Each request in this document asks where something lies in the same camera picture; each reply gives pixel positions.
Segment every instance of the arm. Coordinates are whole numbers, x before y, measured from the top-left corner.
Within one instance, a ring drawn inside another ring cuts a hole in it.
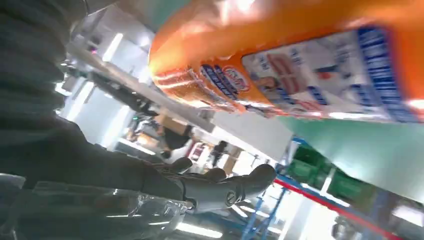
[[[50,181],[134,190],[192,201],[197,211],[230,207],[263,192],[275,178],[270,166],[219,183],[158,171],[141,160],[90,144],[75,123],[55,114],[64,104],[55,92],[55,82],[63,79],[57,64],[65,59],[70,29],[90,10],[101,8],[90,8],[86,1],[97,2],[0,3],[4,59],[0,64],[0,173],[25,177],[25,188]]]

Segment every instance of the bottle label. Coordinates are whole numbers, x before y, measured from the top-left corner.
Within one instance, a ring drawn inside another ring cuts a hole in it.
[[[241,62],[256,88],[289,115],[417,123],[392,57],[388,32],[364,26],[244,55]],[[232,100],[250,89],[231,66],[203,67],[216,73],[212,81],[223,79],[219,89]]]

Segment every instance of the white wall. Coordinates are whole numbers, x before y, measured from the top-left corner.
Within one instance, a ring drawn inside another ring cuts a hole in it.
[[[263,158],[279,161],[291,142],[293,133],[276,118],[256,113],[217,112],[211,122],[217,127],[212,134]]]

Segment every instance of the finger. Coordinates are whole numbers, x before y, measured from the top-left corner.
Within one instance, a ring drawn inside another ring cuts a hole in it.
[[[221,182],[227,178],[226,172],[222,170],[221,168],[212,168],[207,173],[203,174],[203,176],[206,179],[213,181],[215,183]]]

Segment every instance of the red bar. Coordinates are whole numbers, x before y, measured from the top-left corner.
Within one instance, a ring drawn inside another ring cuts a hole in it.
[[[400,238],[399,236],[396,236],[391,232],[388,232],[386,230],[381,229],[379,226],[375,225],[374,223],[369,222],[365,219],[362,219],[359,216],[356,216],[355,214],[348,212],[343,208],[340,208],[339,206],[332,205],[329,202],[327,202],[327,201],[325,201],[325,200],[323,200],[319,197],[316,197],[316,196],[314,196],[314,195],[312,195],[308,192],[305,192],[305,191],[303,191],[303,190],[301,190],[301,189],[299,189],[295,186],[292,186],[292,185],[290,185],[290,184],[288,184],[284,181],[281,181],[280,179],[275,179],[274,183],[279,184],[279,185],[283,186],[284,188],[287,188],[287,189],[289,189],[293,192],[301,194],[301,195],[307,197],[308,199],[311,199],[312,201],[317,202],[317,203],[319,203],[323,206],[326,206],[328,209],[333,210],[333,211],[335,211],[335,212],[337,212],[337,213],[339,213],[339,214],[341,214],[341,215],[343,215],[343,216],[345,216],[349,219],[354,220],[355,222],[359,223],[360,225],[371,229],[372,231],[386,237],[389,240],[402,240],[402,238]]]

